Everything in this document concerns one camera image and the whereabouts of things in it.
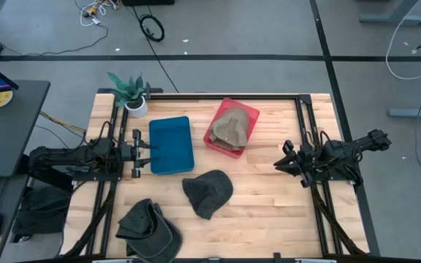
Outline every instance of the red basket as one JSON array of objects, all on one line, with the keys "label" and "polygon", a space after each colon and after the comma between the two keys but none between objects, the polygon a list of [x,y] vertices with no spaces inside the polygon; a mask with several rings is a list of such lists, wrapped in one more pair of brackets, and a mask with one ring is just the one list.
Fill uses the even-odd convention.
[{"label": "red basket", "polygon": [[249,127],[248,127],[248,132],[246,133],[247,139],[249,141],[249,137],[251,136],[251,133],[253,132],[253,128],[254,125],[256,125],[256,121],[259,117],[259,110],[256,110],[252,107],[249,107],[247,105],[241,104],[240,102],[236,102],[233,99],[229,99],[229,98],[225,98],[222,103],[220,104],[219,110],[217,110],[216,115],[213,117],[212,122],[209,125],[208,130],[206,131],[205,135],[204,135],[204,143],[207,147],[217,150],[223,154],[226,154],[230,157],[233,157],[235,159],[238,159],[241,157],[241,155],[243,154],[243,151],[245,150],[245,148],[243,148],[242,150],[226,150],[223,148],[220,148],[217,145],[214,145],[211,141],[211,139],[209,139],[209,134],[210,134],[210,130],[212,127],[212,124],[214,121],[216,121],[217,119],[220,118],[220,116],[222,116],[222,114],[224,114],[224,111],[232,108],[232,107],[239,107],[244,109],[249,116]]}]

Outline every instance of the potted plant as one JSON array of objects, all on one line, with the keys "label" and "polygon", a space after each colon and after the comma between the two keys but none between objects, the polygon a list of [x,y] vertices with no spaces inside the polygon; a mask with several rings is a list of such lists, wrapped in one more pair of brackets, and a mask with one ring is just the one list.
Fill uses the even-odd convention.
[{"label": "potted plant", "polygon": [[119,99],[116,102],[116,107],[125,107],[134,118],[144,117],[148,108],[143,92],[150,92],[151,86],[149,83],[145,83],[144,88],[142,76],[139,76],[136,82],[130,77],[128,83],[124,83],[119,77],[110,72],[108,72],[108,77],[116,86],[115,95]]}]

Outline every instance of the wooden table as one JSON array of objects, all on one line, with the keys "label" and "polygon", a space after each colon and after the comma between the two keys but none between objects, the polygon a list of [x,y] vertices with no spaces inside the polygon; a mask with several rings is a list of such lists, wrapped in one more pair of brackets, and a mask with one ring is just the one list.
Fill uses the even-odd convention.
[{"label": "wooden table", "polygon": [[[341,136],[330,95],[312,94],[311,98],[318,129],[326,131],[331,139],[339,140]],[[115,238],[117,222],[136,202],[146,198],[159,203],[164,216],[180,229],[183,245],[178,258],[272,258],[274,252],[280,252],[282,257],[287,258],[321,256],[309,188],[301,187],[299,177],[294,178],[273,167],[273,163],[284,156],[281,146],[285,140],[291,139],[296,148],[301,143],[295,103],[287,100],[240,102],[257,108],[260,116],[249,145],[239,159],[206,148],[202,140],[221,103],[219,100],[148,101],[147,116],[128,118],[125,138],[132,144],[133,129],[139,129],[147,142],[149,121],[188,116],[195,168],[183,174],[157,176],[146,165],[142,169],[142,177],[133,179],[132,163],[126,163],[116,192],[107,257],[126,256],[125,241]],[[96,95],[88,125],[89,139],[98,137],[100,126],[110,118],[112,106],[113,95]],[[120,126],[120,112],[116,134]],[[307,116],[305,122],[309,127]],[[148,157],[148,150],[143,151],[141,157]],[[192,210],[181,181],[212,169],[221,169],[229,175],[234,192],[230,201],[207,221]],[[90,222],[96,186],[97,182],[87,182],[72,197],[62,253],[74,245]],[[331,181],[330,189],[339,223],[353,241],[367,251],[354,189],[346,181]],[[326,220],[324,222],[330,251],[334,251],[330,227]],[[102,230],[100,224],[94,252],[99,251]]]}]

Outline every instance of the white pot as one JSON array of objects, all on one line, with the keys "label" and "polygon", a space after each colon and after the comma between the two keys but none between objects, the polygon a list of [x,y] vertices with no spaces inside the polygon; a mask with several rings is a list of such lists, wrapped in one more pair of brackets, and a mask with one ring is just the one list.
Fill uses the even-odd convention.
[{"label": "white pot", "polygon": [[141,118],[144,117],[145,115],[147,115],[147,103],[145,103],[145,99],[144,96],[142,96],[141,98],[143,98],[143,104],[140,105],[140,107],[136,108],[136,109],[132,109],[130,107],[128,107],[128,104],[124,105],[126,109],[128,109],[129,115],[134,117],[134,118]]}]

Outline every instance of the gray floor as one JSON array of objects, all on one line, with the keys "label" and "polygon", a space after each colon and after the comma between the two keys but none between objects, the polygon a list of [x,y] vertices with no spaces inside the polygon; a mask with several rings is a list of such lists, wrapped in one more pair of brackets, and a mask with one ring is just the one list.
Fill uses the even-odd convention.
[{"label": "gray floor", "polygon": [[[90,1],[78,0],[80,4]],[[384,56],[393,26],[358,23],[361,12],[392,10],[398,1],[336,0],[317,2],[333,56]],[[138,8],[139,13],[146,11]],[[152,7],[166,30],[153,43],[160,55],[283,54],[322,55],[309,1],[177,0],[170,7]],[[421,1],[413,11],[421,15]],[[67,55],[151,55],[134,18],[124,9],[107,9],[100,20],[107,39],[95,47]],[[72,1],[7,0],[0,13],[0,41],[20,53],[60,51],[87,45],[102,28],[83,28]],[[421,26],[403,27],[392,46],[394,56],[413,56],[421,44]],[[4,55],[15,55],[4,51]],[[163,61],[183,92],[321,92],[331,93],[325,63],[320,61]],[[398,80],[383,62],[335,62],[335,73],[352,135],[372,129],[390,134],[386,152],[366,153],[361,163],[373,224],[383,256],[421,259],[421,169],[414,155],[414,120],[387,117],[390,107],[418,107],[420,80]],[[401,76],[421,75],[421,62],[392,63]],[[49,80],[52,87],[43,110],[86,127],[98,88],[112,87],[106,71],[120,77],[143,74],[153,87],[174,92],[156,61],[13,61],[0,62],[12,79]],[[69,145],[78,138],[40,119]],[[419,124],[421,154],[421,121]],[[59,147],[44,130],[35,129],[26,151]],[[54,256],[59,235],[40,235],[8,244],[1,262]]]}]

